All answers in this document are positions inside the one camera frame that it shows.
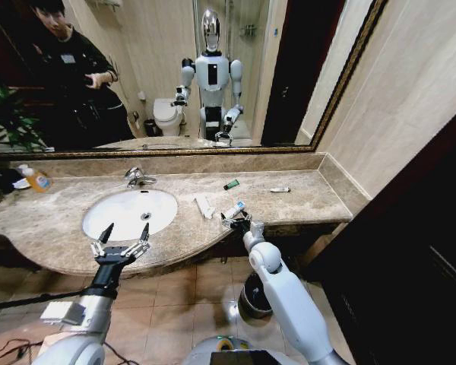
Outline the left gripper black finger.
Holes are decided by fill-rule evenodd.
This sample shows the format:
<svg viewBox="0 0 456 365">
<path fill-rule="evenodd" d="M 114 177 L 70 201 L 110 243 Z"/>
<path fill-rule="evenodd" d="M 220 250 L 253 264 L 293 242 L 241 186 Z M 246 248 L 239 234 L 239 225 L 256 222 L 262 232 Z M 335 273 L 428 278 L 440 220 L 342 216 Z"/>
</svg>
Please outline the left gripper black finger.
<svg viewBox="0 0 456 365">
<path fill-rule="evenodd" d="M 90 244 L 90 248 L 95 259 L 106 256 L 106 253 L 103 249 L 103 245 L 108 242 L 113 228 L 114 223 L 111 223 L 105 230 L 102 231 L 99 238 Z"/>
<path fill-rule="evenodd" d="M 138 259 L 143 254 L 146 253 L 147 250 L 150 248 L 150 244 L 148 242 L 150 237 L 150 224 L 147 222 L 144 226 L 144 229 L 141 232 L 141 236 L 136 244 L 129 246 L 125 251 L 125 256 L 130 258 L 134 257 Z"/>
</svg>

